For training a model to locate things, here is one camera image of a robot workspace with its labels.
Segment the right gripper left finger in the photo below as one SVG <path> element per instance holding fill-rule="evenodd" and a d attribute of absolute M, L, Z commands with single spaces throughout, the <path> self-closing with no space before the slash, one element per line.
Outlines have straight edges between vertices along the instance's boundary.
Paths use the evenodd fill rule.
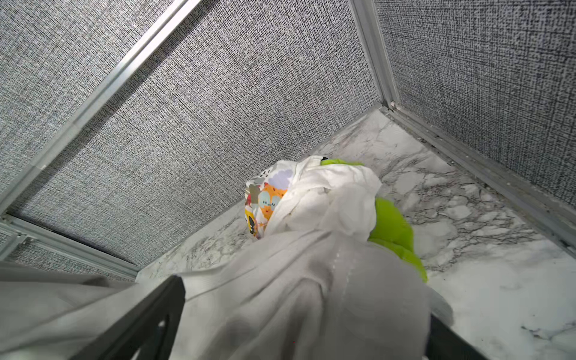
<path fill-rule="evenodd" d="M 168 359 L 185 304 L 185 286 L 170 276 L 74 359 Z"/>

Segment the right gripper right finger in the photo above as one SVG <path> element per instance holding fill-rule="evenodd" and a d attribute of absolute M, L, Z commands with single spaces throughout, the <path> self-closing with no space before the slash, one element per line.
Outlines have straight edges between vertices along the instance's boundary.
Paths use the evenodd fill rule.
<path fill-rule="evenodd" d="M 430 334 L 425 356 L 430 360 L 487 360 L 434 315 L 430 316 Z"/>

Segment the grey cloth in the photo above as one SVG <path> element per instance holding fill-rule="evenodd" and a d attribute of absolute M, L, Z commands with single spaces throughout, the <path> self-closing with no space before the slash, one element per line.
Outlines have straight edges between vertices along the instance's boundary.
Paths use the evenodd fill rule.
<path fill-rule="evenodd" d="M 216 268 L 177 275 L 172 359 L 422 359 L 448 302 L 391 250 L 335 231 L 264 238 Z M 160 280 L 1 264 L 1 357 L 69 359 Z"/>

